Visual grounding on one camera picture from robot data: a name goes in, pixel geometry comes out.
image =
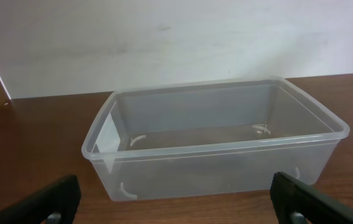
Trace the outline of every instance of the container rim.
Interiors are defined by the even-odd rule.
[[[169,88],[169,87],[208,85],[208,84],[216,84],[216,83],[249,82],[249,81],[262,81],[262,80],[277,80],[288,85],[295,92],[306,97],[310,102],[314,103],[318,108],[320,108],[324,113],[326,113],[334,122],[336,122],[342,128],[342,131],[331,132],[331,133],[309,134],[309,135],[293,136],[293,137],[273,138],[273,139],[226,142],[226,143],[206,144],[206,145],[198,145],[198,146],[142,149],[142,150],[135,150],[135,151],[115,151],[115,152],[88,152],[87,151],[88,142],[91,141],[91,137],[93,135],[94,130],[96,130],[96,128],[99,128],[97,124],[100,118],[102,117],[104,110],[108,107],[108,104],[110,103],[110,101],[119,93],[129,92],[129,91],[141,91],[141,90],[156,90],[156,89]],[[135,89],[129,89],[129,90],[123,90],[123,91],[114,91],[105,101],[103,106],[100,108],[100,111],[96,115],[96,118],[93,120],[93,123],[89,129],[89,132],[82,144],[82,154],[86,159],[89,159],[90,161],[94,161],[98,159],[116,159],[116,158],[130,158],[130,157],[142,157],[142,156],[160,156],[160,155],[163,156],[163,155],[171,155],[171,154],[174,155],[174,154],[187,154],[187,153],[196,153],[196,152],[223,151],[223,150],[231,150],[231,149],[245,149],[250,147],[266,147],[266,146],[279,146],[284,144],[341,140],[348,136],[349,131],[350,131],[349,126],[342,119],[340,119],[333,112],[327,109],[323,104],[318,102],[318,100],[314,99],[311,95],[307,94],[305,91],[301,90],[296,85],[285,80],[284,78],[277,77],[277,76],[267,76],[267,77],[256,78],[256,79],[234,78],[229,80],[182,83],[182,84],[176,84],[176,85],[161,85],[161,86],[154,86],[154,87],[135,88]]]

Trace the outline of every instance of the transparent plastic container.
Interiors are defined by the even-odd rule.
[[[111,94],[83,156],[112,200],[269,189],[286,172],[314,184],[349,127],[290,82],[270,77]]]

